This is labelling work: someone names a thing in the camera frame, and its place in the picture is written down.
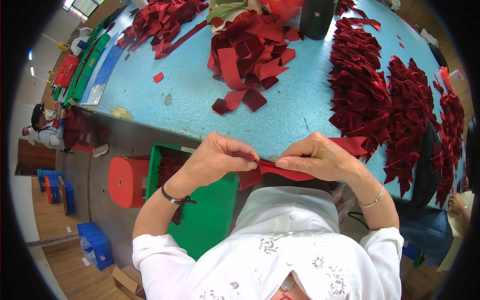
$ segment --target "bracelet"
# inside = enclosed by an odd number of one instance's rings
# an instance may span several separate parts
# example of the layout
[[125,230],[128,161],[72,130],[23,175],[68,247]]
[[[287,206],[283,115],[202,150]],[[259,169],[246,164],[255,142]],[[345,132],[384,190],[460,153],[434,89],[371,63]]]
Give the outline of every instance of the bracelet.
[[360,204],[360,202],[357,200],[357,202],[358,202],[358,204],[359,204],[359,206],[360,206],[361,208],[367,208],[367,207],[370,207],[370,206],[374,205],[375,203],[378,202],[378,200],[379,200],[379,199],[382,197],[382,195],[384,194],[385,186],[384,186],[384,184],[383,184],[380,180],[379,180],[378,182],[382,184],[382,191],[380,192],[380,195],[378,195],[377,199],[375,199],[375,201],[373,201],[373,203],[371,203],[371,204],[369,204],[369,205],[367,205],[367,206],[362,206],[362,205]]
[[162,194],[163,196],[170,201],[170,203],[173,203],[173,204],[177,204],[177,205],[180,205],[180,206],[184,206],[186,203],[197,203],[195,200],[191,200],[190,199],[190,196],[186,196],[184,198],[181,198],[181,199],[175,199],[171,196],[169,196],[167,194],[167,192],[165,191],[165,188],[164,188],[165,185],[162,185]]

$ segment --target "white sneaker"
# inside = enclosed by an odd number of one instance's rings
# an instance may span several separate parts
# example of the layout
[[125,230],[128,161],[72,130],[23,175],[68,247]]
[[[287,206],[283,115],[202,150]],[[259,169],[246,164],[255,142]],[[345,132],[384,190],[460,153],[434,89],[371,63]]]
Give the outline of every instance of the white sneaker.
[[93,152],[93,157],[99,157],[100,155],[103,155],[103,154],[107,153],[107,151],[108,151],[108,143],[103,144],[100,147],[93,149],[93,151],[92,151]]

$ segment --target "blue table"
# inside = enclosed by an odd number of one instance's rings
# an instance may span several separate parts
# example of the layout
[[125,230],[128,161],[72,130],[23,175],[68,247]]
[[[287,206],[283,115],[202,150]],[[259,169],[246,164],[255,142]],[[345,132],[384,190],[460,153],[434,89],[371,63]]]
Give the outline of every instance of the blue table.
[[[130,18],[128,12],[134,8],[130,5],[115,20],[110,35],[131,25],[133,17]],[[397,55],[405,64],[412,57],[425,71],[431,86],[435,74],[440,78],[439,65],[428,44],[406,22],[375,0],[362,0],[357,8],[382,24],[379,31],[370,25],[364,26],[364,29],[382,46],[380,62],[385,75],[390,74],[387,69],[390,56]],[[182,25],[176,39],[203,21],[206,13],[207,10],[193,22]],[[343,16],[361,17],[351,10]],[[333,115],[329,110],[333,91],[326,77],[332,69],[329,58],[337,20],[335,16],[324,40],[306,38],[289,45],[296,50],[296,57],[286,65],[289,69],[278,76],[278,83],[267,91],[262,90],[268,102],[254,113],[243,104],[224,116],[212,111],[211,105],[215,100],[223,98],[231,90],[223,81],[213,79],[212,71],[206,66],[212,38],[209,27],[203,28],[164,59],[154,59],[150,39],[131,53],[127,61],[124,60],[127,51],[124,51],[111,72],[98,107],[90,109],[109,115],[111,108],[120,106],[131,114],[132,122],[198,140],[211,131],[217,131],[250,144],[264,159],[280,155],[290,144],[314,131],[328,137],[339,137],[340,131],[328,121]],[[298,21],[297,16],[291,20],[292,25],[298,28]],[[405,49],[399,45],[396,35],[402,37]],[[152,76],[159,72],[163,72],[165,78],[156,84]],[[433,111],[441,120],[440,93],[433,86],[432,90]],[[171,103],[165,101],[167,97],[171,97]],[[370,172],[381,181],[385,179],[385,149],[384,144],[367,164]],[[464,159],[465,155],[459,162],[454,187],[462,177]],[[397,180],[388,183],[386,188],[393,196],[399,197]],[[413,185],[403,199],[410,200],[412,193]],[[434,201],[435,197],[429,206],[438,208]]]

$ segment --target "black cylindrical container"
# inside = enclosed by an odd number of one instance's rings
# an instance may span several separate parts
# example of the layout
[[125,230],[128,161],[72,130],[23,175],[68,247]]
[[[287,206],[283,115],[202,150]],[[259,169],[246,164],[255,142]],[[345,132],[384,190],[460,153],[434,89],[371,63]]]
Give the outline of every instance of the black cylindrical container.
[[338,0],[303,0],[300,30],[312,39],[325,38],[337,3]]

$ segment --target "woman's right hand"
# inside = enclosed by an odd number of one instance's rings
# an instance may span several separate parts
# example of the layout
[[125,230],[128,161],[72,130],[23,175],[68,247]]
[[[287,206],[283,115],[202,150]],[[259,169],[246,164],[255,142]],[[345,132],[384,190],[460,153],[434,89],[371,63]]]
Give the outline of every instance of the woman's right hand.
[[359,164],[355,157],[319,132],[290,145],[275,163],[279,168],[304,172],[321,180],[345,182],[358,171]]

